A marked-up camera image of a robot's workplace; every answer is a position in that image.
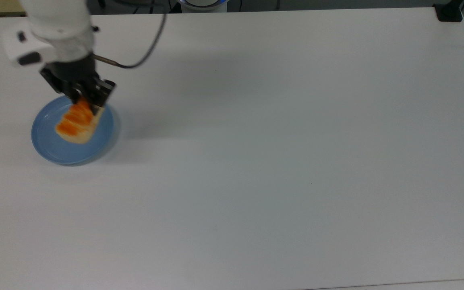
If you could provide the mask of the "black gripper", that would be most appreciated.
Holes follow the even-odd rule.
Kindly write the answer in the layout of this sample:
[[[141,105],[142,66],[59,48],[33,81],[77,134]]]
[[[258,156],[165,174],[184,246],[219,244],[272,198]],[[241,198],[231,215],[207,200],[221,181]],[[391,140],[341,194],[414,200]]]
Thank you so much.
[[[92,54],[76,61],[45,64],[40,74],[55,92],[64,94],[72,104],[79,103],[81,99],[87,101],[93,116],[98,116],[104,110],[116,87],[114,82],[101,79]]]

